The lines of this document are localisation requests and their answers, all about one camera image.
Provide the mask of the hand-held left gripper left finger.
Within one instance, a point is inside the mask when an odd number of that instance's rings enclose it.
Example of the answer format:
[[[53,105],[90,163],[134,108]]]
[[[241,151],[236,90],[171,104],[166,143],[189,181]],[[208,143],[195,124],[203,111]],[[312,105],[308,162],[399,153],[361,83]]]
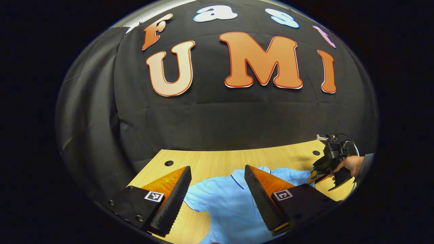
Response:
[[[172,172],[143,169],[123,187],[96,193],[93,202],[127,229],[147,238],[164,238],[174,225],[191,180],[190,166]]]

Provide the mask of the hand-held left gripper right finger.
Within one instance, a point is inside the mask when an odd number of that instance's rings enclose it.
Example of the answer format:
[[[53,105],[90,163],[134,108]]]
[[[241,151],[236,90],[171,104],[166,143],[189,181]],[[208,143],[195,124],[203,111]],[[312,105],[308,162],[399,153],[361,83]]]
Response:
[[[300,231],[341,204],[310,184],[295,186],[250,165],[244,179],[273,236]]]

